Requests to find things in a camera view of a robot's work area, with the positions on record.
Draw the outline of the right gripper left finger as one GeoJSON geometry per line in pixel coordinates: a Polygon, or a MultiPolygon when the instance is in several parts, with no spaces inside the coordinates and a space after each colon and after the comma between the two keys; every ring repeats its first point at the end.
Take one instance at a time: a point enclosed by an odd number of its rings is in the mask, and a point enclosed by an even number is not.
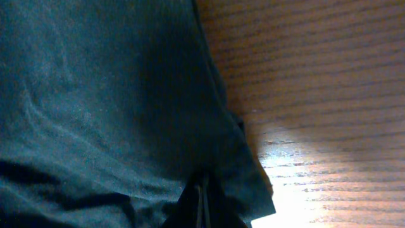
{"type": "Polygon", "coordinates": [[[163,222],[161,228],[202,228],[203,187],[201,174],[190,177],[181,193],[175,211],[163,222]]]}

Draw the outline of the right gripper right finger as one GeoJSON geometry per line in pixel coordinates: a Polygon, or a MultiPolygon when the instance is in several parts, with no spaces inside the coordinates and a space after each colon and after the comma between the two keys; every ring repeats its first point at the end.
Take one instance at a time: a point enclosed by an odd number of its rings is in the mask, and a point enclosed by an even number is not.
{"type": "Polygon", "coordinates": [[[247,228],[228,205],[223,189],[210,173],[202,180],[202,209],[205,228],[247,228]]]}

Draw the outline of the black shorts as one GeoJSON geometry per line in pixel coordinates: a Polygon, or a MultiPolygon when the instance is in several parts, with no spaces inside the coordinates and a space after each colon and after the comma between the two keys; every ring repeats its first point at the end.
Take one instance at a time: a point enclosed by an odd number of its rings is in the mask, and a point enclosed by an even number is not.
{"type": "Polygon", "coordinates": [[[275,213],[195,1],[1,2],[2,227],[160,227],[207,173],[275,213]]]}

